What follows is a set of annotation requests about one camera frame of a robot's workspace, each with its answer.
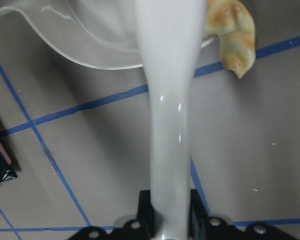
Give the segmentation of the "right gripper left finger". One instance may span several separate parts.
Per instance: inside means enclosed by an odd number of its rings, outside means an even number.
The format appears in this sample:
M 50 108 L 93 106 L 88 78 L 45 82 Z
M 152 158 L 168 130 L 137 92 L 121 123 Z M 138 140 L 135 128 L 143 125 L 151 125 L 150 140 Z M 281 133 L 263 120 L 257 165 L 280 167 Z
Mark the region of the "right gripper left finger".
M 98 226 L 84 227 L 70 240 L 152 240 L 162 226 L 162 216 L 151 201 L 152 191 L 141 190 L 136 216 L 123 219 L 110 233 Z

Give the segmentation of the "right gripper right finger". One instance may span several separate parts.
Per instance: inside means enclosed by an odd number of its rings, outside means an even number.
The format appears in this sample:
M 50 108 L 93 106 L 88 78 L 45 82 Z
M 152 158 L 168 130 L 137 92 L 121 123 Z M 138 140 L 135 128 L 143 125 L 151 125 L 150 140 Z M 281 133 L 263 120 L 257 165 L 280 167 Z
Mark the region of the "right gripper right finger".
M 189 235 L 192 240 L 296 240 L 291 234 L 264 222 L 245 230 L 216 215 L 209 215 L 196 189 L 190 190 Z

